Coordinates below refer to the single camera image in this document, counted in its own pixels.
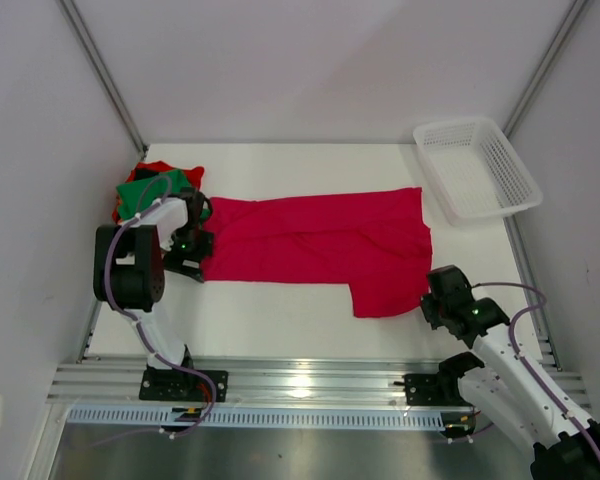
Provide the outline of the crimson t shirt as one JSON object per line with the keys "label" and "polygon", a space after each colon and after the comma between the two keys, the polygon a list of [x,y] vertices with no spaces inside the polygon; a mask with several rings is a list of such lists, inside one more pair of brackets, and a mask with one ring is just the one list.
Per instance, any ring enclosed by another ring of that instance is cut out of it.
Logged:
{"label": "crimson t shirt", "polygon": [[408,313],[428,291],[430,228],[422,190],[271,200],[215,197],[208,281],[341,284],[357,318]]}

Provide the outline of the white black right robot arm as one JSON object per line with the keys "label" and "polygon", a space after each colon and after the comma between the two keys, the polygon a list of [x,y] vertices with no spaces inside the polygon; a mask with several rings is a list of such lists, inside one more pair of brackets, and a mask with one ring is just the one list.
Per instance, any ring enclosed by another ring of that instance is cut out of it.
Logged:
{"label": "white black right robot arm", "polygon": [[481,411],[530,455],[535,479],[600,479],[600,421],[573,400],[527,353],[516,335],[526,307],[513,317],[456,266],[430,271],[421,311],[432,329],[445,328],[465,352],[442,361],[429,391],[405,388],[406,399],[431,406],[466,404]]}

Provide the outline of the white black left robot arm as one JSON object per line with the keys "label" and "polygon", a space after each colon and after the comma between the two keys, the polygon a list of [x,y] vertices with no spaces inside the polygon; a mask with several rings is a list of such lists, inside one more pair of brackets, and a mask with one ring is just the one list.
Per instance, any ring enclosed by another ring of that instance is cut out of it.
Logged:
{"label": "white black left robot arm", "polygon": [[129,322],[147,353],[147,367],[166,370],[162,388],[177,400],[195,392],[197,376],[162,303],[165,273],[204,281],[202,261],[212,255],[214,239],[204,223],[212,213],[208,197],[186,188],[95,233],[94,294]]}

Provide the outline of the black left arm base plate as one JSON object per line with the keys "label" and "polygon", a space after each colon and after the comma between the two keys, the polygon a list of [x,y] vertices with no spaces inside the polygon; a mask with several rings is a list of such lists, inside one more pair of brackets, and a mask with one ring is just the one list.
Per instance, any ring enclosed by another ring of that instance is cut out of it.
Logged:
{"label": "black left arm base plate", "polygon": [[161,402],[210,402],[209,382],[178,370],[148,367],[142,377],[139,399]]}

